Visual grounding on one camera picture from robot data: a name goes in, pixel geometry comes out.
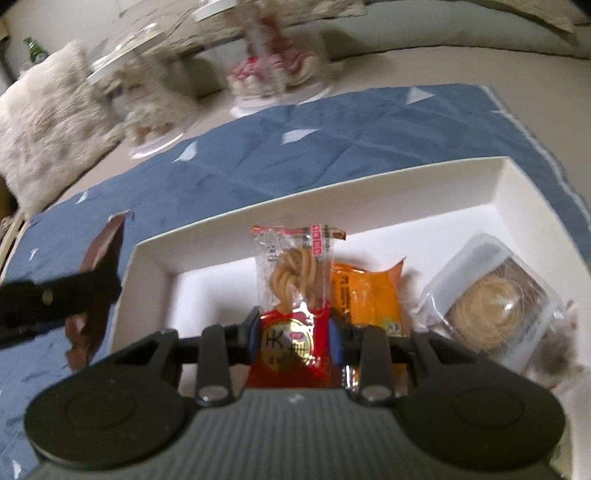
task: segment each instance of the blue blanket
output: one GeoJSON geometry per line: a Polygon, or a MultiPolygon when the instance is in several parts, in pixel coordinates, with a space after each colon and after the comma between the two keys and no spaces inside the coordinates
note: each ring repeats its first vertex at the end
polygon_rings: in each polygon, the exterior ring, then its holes
{"type": "MultiPolygon", "coordinates": [[[[591,257],[589,211],[559,163],[487,87],[374,89],[271,108],[147,160],[37,215],[9,265],[8,280],[77,271],[109,215],[133,210],[119,273],[151,236],[290,193],[385,171],[467,157],[508,155],[591,257]]],[[[29,401],[66,377],[62,329],[0,351],[0,478],[36,464],[22,421],[29,401]]],[[[98,358],[106,354],[106,345],[98,358]]]]}

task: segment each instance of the red snack wrapper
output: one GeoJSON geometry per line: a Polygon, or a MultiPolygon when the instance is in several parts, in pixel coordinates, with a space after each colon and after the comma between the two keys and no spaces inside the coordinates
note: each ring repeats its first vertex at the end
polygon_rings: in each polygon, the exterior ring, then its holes
{"type": "Polygon", "coordinates": [[[261,350],[246,386],[329,387],[328,320],[333,241],[342,230],[254,226],[261,350]]]}

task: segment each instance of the brown wrapper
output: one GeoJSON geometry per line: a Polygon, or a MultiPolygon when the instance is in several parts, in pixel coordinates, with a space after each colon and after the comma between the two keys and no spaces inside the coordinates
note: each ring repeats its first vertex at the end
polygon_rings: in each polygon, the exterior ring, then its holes
{"type": "MultiPolygon", "coordinates": [[[[90,243],[80,266],[80,272],[98,268],[116,275],[119,254],[123,244],[125,213],[115,215],[102,232],[90,243]]],[[[96,292],[95,301],[86,312],[66,319],[66,337],[72,348],[66,352],[68,366],[72,371],[88,367],[105,338],[111,299],[101,291],[96,292]]]]}

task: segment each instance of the metal screw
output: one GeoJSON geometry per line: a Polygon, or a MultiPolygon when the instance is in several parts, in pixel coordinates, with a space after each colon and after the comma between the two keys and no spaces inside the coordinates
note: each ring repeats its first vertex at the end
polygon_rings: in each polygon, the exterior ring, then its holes
{"type": "Polygon", "coordinates": [[[383,385],[368,385],[361,391],[361,396],[367,401],[382,401],[392,396],[392,391],[383,385]]]}
{"type": "Polygon", "coordinates": [[[49,306],[53,303],[53,292],[49,288],[43,290],[43,293],[41,294],[41,302],[43,302],[43,305],[45,306],[49,306]]]}
{"type": "Polygon", "coordinates": [[[226,398],[230,392],[223,385],[208,385],[199,389],[197,395],[204,401],[220,401],[226,398]]]}

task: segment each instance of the fluffy cushion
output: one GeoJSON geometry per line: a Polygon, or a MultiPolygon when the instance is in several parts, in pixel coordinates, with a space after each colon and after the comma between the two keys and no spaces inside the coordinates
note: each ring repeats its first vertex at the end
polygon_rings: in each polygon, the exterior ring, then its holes
{"type": "Polygon", "coordinates": [[[27,218],[42,211],[121,139],[74,41],[0,97],[0,174],[27,218]]]}
{"type": "Polygon", "coordinates": [[[589,0],[571,0],[566,8],[566,13],[575,25],[586,25],[591,20],[591,2],[589,0]]]}

